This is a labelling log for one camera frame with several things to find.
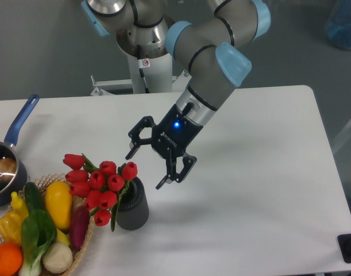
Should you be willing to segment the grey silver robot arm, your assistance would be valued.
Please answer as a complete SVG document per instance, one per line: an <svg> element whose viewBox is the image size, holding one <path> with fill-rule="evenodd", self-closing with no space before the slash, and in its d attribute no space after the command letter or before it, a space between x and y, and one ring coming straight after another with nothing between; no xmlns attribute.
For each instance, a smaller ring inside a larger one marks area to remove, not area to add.
<svg viewBox="0 0 351 276"><path fill-rule="evenodd" d="M199 26L172 22L162 1L83 1L81 6L96 32L115 36L127 55L134 93L170 91L172 61L189 73L184 92L160 123L146 116L129 132L129 158L149 144L166 161L163 183L181 182L196 163L186 148L251 71L238 47L268 31L268 6L209 1L214 16Z"/></svg>

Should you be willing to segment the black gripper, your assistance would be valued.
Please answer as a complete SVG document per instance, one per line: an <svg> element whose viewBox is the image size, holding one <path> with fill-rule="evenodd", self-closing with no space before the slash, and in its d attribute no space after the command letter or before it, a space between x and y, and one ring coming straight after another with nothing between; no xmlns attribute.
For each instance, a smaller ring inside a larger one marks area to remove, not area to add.
<svg viewBox="0 0 351 276"><path fill-rule="evenodd" d="M152 136L141 138L140 133L145 128L152 129ZM126 160L131 159L142 145L151 144L152 148L165 159L166 175L156 185L161 189L165 183L173 181L182 182L192 170L197 158L185 154L186 148L193 141L203 126L191 122L181 113L174 104L158 125L155 124L152 116L144 116L128 133L131 138L130 151L125 156ZM176 171L177 157L182 156L183 168Z"/></svg>

